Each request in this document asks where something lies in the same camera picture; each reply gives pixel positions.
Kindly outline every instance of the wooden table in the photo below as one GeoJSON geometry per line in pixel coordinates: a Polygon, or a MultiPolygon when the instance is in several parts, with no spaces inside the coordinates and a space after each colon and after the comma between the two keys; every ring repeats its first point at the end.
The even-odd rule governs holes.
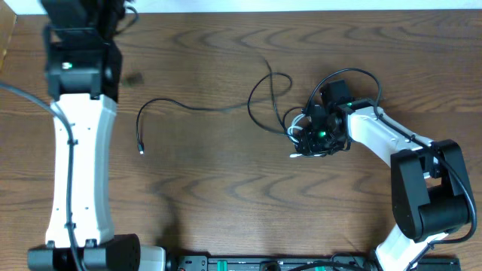
{"type": "MultiPolygon", "coordinates": [[[[158,102],[143,115],[146,150],[139,155],[134,124],[144,102],[245,102],[267,73],[261,56],[294,78],[293,90],[279,98],[282,111],[304,105],[338,69],[376,74],[391,117],[461,145],[482,206],[481,18],[480,11],[142,15],[117,39],[124,74],[141,72],[145,82],[120,88],[109,184],[116,233],[213,255],[366,252],[385,239],[395,223],[390,171],[362,145],[333,157],[291,159],[293,145],[259,129],[245,108],[199,113],[158,102]]],[[[19,18],[0,75],[45,101],[46,22],[19,18]]],[[[343,78],[359,97],[376,94],[364,75],[343,78]]],[[[276,91],[286,85],[275,83],[276,91]]],[[[266,84],[255,94],[268,95],[266,84]]],[[[44,242],[50,219],[53,123],[24,99],[0,97],[0,269],[25,269],[26,251],[44,242]]],[[[269,102],[253,111],[276,127],[269,102]]],[[[464,270],[480,269],[482,234],[435,253],[460,257],[464,270]]]]}

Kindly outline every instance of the white wall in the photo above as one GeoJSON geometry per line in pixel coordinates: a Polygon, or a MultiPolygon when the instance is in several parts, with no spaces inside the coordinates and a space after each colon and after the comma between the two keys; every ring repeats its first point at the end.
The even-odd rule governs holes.
{"type": "MultiPolygon", "coordinates": [[[[43,14],[40,0],[5,0],[17,14],[43,14]]],[[[481,9],[482,0],[136,0],[142,13],[481,9]]]]}

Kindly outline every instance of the cable tip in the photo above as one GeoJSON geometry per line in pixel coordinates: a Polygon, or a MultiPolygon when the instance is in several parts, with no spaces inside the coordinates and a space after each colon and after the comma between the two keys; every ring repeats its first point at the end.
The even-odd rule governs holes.
{"type": "Polygon", "coordinates": [[[140,154],[144,154],[144,144],[141,142],[137,143],[137,149],[139,150],[140,154]]]}

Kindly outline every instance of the wood grain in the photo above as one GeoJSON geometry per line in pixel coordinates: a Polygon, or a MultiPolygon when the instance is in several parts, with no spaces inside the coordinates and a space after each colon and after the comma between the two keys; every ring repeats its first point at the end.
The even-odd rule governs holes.
{"type": "MultiPolygon", "coordinates": [[[[19,18],[0,75],[44,100],[46,22],[19,18]]],[[[142,15],[117,40],[124,74],[141,72],[145,82],[120,89],[109,184],[116,233],[241,255],[365,252],[384,240],[394,225],[390,172],[361,145],[323,159],[289,159],[292,145],[257,128],[244,108],[199,114],[160,102],[144,114],[146,155],[138,155],[134,123],[144,102],[245,102],[267,73],[261,56],[294,78],[281,110],[303,105],[330,72],[354,66],[376,74],[391,117],[461,145],[480,205],[481,34],[480,11],[142,15]]],[[[368,78],[343,77],[357,96],[374,96],[368,78]]],[[[278,91],[285,84],[276,79],[278,91]]],[[[267,86],[255,95],[266,97],[267,86]]],[[[276,125],[269,102],[254,112],[276,125]]],[[[0,116],[0,269],[25,269],[26,251],[44,241],[50,217],[53,124],[41,109],[5,93],[0,116]]],[[[478,270],[482,235],[435,253],[454,254],[464,270],[478,270]]]]}

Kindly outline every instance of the wooden tabletop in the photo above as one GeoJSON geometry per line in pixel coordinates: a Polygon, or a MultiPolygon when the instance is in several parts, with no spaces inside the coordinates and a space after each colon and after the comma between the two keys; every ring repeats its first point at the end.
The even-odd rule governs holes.
{"type": "MultiPolygon", "coordinates": [[[[142,104],[156,97],[205,107],[246,102],[267,73],[262,57],[294,79],[278,100],[281,111],[304,105],[338,69],[373,72],[390,117],[420,135],[460,144],[482,206],[481,18],[480,11],[143,14],[117,38],[124,75],[140,72],[144,84],[120,88],[109,181],[116,233],[212,255],[366,252],[386,238],[395,225],[390,170],[363,145],[292,159],[289,140],[258,128],[246,108],[203,113],[158,102],[143,114],[145,155],[139,155],[135,120],[142,104]]],[[[19,18],[0,74],[44,101],[46,22],[19,18]]],[[[376,94],[364,75],[343,78],[358,97],[376,94]]],[[[277,78],[275,85],[282,91],[286,81],[277,78]]],[[[255,94],[268,96],[266,84],[255,94]]],[[[253,105],[253,112],[276,127],[269,102],[253,105]]],[[[25,269],[27,250],[44,242],[50,220],[53,122],[4,92],[0,116],[0,269],[25,269]]],[[[480,269],[482,233],[439,245],[435,254],[460,257],[464,270],[480,269]]]]}

